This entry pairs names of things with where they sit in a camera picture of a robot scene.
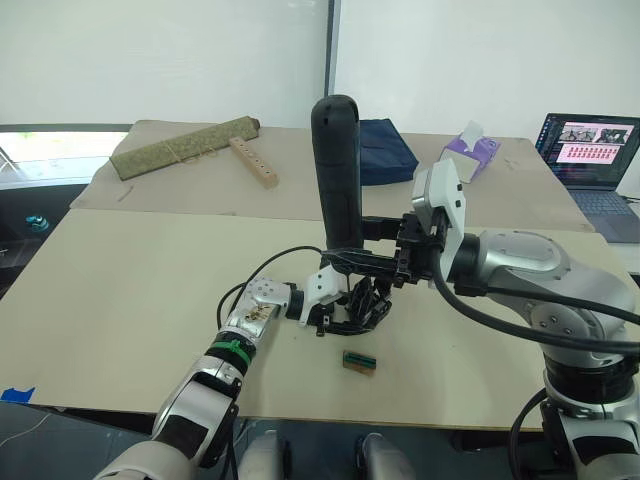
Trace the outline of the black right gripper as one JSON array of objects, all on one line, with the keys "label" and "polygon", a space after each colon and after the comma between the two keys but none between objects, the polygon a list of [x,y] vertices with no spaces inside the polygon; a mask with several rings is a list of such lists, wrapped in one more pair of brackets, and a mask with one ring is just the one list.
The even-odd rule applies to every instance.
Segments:
[{"label": "black right gripper", "polygon": [[445,246],[445,212],[436,210],[424,227],[415,213],[402,219],[364,216],[364,240],[396,240],[395,256],[387,257],[357,248],[325,250],[322,258],[341,274],[394,275],[393,285],[416,285],[433,277],[434,255]]}]

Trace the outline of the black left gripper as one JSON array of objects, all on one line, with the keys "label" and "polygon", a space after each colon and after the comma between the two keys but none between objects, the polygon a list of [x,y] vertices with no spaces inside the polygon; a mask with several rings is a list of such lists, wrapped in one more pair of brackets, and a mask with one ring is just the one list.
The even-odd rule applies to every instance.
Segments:
[{"label": "black left gripper", "polygon": [[356,336],[372,332],[387,317],[388,311],[373,313],[362,325],[353,322],[338,322],[334,320],[336,308],[343,310],[346,306],[369,306],[374,300],[374,283],[370,277],[358,280],[349,292],[329,304],[318,303],[309,313],[309,325],[316,329],[315,334],[323,337],[327,334],[339,336]]}]

